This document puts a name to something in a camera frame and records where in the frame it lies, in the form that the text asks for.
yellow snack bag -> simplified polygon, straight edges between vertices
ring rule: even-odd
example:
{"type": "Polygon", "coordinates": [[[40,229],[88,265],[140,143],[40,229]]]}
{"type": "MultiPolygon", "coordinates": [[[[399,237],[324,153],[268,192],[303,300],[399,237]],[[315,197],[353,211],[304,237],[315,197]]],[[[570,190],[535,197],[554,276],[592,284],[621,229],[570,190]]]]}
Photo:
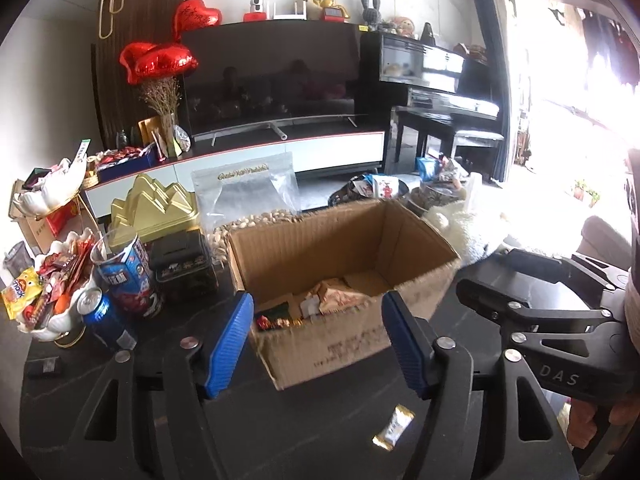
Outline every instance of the yellow snack bag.
{"type": "Polygon", "coordinates": [[[2,300],[9,319],[15,319],[41,292],[40,277],[35,269],[33,267],[25,269],[20,276],[2,291],[2,300]]]}

red balloon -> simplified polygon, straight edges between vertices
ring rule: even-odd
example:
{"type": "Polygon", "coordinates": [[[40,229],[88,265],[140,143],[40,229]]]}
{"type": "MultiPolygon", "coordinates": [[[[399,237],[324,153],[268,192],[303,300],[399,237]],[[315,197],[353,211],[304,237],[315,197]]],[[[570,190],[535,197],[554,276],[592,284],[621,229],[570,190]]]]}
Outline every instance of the red balloon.
{"type": "Polygon", "coordinates": [[[222,23],[220,10],[205,7],[202,0],[184,0],[174,13],[174,41],[180,41],[185,30],[212,27],[222,23]]]}
{"type": "Polygon", "coordinates": [[[171,77],[195,69],[198,60],[179,43],[164,43],[143,54],[135,64],[138,80],[148,77],[171,77]]]}
{"type": "Polygon", "coordinates": [[[122,49],[120,53],[120,64],[127,69],[127,83],[130,85],[137,85],[139,83],[135,72],[136,62],[143,54],[146,54],[155,46],[155,43],[134,41],[122,49]]]}

tv screen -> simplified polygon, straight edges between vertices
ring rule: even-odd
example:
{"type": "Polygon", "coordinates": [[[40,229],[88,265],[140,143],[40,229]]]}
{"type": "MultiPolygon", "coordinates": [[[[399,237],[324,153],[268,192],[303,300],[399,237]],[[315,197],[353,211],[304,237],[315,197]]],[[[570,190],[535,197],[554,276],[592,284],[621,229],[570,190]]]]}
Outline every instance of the tv screen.
{"type": "Polygon", "coordinates": [[[354,113],[360,31],[351,23],[268,20],[185,32],[193,135],[239,124],[354,113]]]}

gold lid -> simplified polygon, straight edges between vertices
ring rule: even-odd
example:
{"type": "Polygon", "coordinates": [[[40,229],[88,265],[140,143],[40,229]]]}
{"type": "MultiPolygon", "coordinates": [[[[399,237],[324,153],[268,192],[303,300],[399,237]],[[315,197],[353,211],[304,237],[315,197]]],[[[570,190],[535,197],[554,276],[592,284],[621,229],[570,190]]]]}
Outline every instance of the gold lid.
{"type": "MultiPolygon", "coordinates": [[[[188,192],[175,182],[165,187],[145,173],[136,177],[126,200],[115,199],[111,203],[111,229],[117,231],[119,227],[131,226],[142,243],[186,231],[197,225],[195,193],[188,192]]],[[[124,246],[128,242],[130,237],[118,240],[116,234],[111,248],[124,246]]]]}

rabbit figurine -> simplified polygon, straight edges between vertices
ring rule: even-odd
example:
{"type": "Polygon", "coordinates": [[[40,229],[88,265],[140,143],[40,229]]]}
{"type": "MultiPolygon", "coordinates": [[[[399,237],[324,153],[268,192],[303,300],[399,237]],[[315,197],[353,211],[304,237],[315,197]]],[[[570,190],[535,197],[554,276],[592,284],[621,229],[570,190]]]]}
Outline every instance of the rabbit figurine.
{"type": "Polygon", "coordinates": [[[369,25],[370,30],[376,30],[382,21],[380,14],[380,0],[373,0],[373,9],[369,8],[369,0],[360,0],[362,2],[362,19],[369,25]]]}

